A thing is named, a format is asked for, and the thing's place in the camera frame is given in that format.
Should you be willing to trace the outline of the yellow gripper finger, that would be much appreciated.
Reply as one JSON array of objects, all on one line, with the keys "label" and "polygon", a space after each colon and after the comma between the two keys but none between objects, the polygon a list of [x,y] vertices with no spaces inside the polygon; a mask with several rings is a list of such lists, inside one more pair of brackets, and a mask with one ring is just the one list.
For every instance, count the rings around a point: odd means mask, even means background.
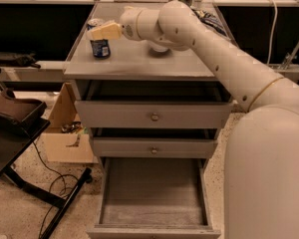
[{"label": "yellow gripper finger", "polygon": [[121,36],[121,25],[114,21],[108,21],[100,26],[90,29],[87,32],[87,37],[91,41],[118,40]]}]

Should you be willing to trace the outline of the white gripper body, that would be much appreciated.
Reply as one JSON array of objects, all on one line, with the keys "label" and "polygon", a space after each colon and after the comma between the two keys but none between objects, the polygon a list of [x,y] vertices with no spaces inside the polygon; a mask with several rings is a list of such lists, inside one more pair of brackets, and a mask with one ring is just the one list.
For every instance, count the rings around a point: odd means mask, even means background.
[{"label": "white gripper body", "polygon": [[120,17],[123,35],[129,40],[140,41],[142,39],[138,33],[138,17],[142,10],[143,8],[140,7],[126,6]]}]

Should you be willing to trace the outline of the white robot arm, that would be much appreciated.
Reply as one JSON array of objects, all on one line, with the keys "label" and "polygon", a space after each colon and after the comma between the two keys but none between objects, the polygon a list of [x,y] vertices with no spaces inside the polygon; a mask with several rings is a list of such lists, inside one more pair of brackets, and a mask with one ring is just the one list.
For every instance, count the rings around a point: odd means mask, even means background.
[{"label": "white robot arm", "polygon": [[177,0],[128,7],[91,40],[191,49],[245,110],[226,145],[225,239],[299,239],[299,86],[201,23]]}]

